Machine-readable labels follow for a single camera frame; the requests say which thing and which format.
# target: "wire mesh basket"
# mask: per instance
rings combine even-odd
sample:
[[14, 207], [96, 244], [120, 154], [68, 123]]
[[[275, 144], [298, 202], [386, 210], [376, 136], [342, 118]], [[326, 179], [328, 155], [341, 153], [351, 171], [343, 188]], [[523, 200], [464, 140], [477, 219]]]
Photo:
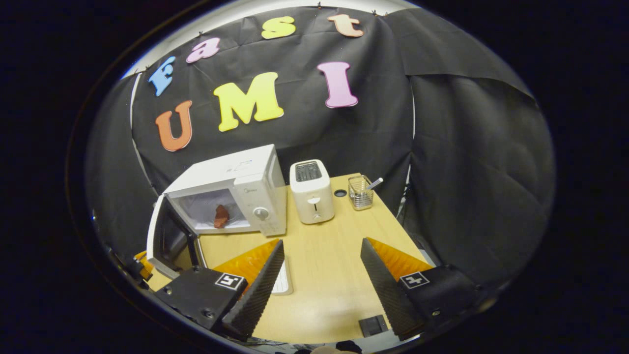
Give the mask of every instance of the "wire mesh basket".
[[367, 189], [367, 186], [371, 184], [367, 176], [362, 174], [360, 176], [350, 177], [348, 182], [349, 186], [347, 190], [349, 191], [353, 208], [355, 210], [371, 208], [374, 204], [374, 191]]

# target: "toaster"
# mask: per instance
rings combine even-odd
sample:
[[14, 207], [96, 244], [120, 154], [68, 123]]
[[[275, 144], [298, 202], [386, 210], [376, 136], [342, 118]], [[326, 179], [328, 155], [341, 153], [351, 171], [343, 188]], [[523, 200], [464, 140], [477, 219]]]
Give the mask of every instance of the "toaster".
[[330, 176], [320, 160], [292, 164], [290, 184], [301, 222], [315, 224], [334, 217]]

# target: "yellow letter m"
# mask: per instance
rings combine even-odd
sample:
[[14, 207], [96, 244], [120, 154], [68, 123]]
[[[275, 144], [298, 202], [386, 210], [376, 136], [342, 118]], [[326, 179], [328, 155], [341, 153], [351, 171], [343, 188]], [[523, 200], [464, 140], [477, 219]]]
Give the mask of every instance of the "yellow letter m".
[[240, 91], [235, 83], [218, 86], [214, 90], [214, 95], [218, 96], [221, 105], [221, 123], [218, 130], [225, 132], [238, 126], [238, 120], [234, 118], [232, 110], [244, 124], [249, 124], [254, 105], [257, 110], [253, 119], [258, 122], [283, 116], [284, 110], [277, 105], [276, 79], [276, 72], [259, 74], [251, 81], [246, 94]]

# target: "meat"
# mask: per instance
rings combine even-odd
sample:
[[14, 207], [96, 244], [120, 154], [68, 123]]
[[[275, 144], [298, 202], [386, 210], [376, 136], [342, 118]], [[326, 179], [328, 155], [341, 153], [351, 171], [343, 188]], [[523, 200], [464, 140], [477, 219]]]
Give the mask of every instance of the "meat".
[[216, 217], [214, 218], [214, 227], [217, 229], [222, 229], [225, 227], [227, 222], [230, 219], [230, 214], [227, 212], [227, 209], [222, 204], [219, 204], [216, 208]]

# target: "keyboard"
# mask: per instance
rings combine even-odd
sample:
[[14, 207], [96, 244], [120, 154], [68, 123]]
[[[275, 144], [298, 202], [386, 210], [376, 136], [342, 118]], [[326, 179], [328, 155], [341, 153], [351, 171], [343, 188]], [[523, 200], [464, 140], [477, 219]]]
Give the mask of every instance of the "keyboard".
[[276, 283], [271, 291], [272, 295], [288, 295], [292, 293], [291, 278], [286, 265], [286, 259], [282, 263], [282, 268], [277, 275]]

